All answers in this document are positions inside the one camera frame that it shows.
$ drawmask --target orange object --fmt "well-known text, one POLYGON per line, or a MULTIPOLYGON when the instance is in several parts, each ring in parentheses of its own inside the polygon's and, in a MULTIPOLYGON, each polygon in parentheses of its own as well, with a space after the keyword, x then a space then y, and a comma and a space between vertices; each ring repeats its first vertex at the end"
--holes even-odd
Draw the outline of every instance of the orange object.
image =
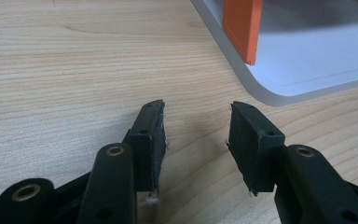
POLYGON ((248 64, 255 64, 263 0, 225 0, 223 30, 248 64))

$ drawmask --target wooden table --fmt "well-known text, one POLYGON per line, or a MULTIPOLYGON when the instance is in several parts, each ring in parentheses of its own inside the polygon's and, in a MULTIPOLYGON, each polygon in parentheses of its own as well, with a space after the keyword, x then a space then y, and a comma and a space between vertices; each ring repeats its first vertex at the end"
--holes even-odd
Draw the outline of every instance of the wooden table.
POLYGON ((285 107, 242 87, 190 1, 0 1, 0 193, 29 177, 56 187, 120 142, 140 107, 166 102, 158 202, 140 223, 279 223, 250 197, 225 145, 234 100, 257 106, 358 185, 358 88, 285 107))

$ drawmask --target gray plastic base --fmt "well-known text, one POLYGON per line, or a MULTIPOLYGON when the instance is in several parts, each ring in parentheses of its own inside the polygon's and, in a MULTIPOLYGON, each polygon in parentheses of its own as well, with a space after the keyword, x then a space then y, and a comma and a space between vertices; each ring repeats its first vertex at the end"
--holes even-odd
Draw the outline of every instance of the gray plastic base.
POLYGON ((358 0, 264 0, 257 57, 246 64, 222 30, 223 0, 192 0, 244 88, 290 105, 358 86, 358 0))

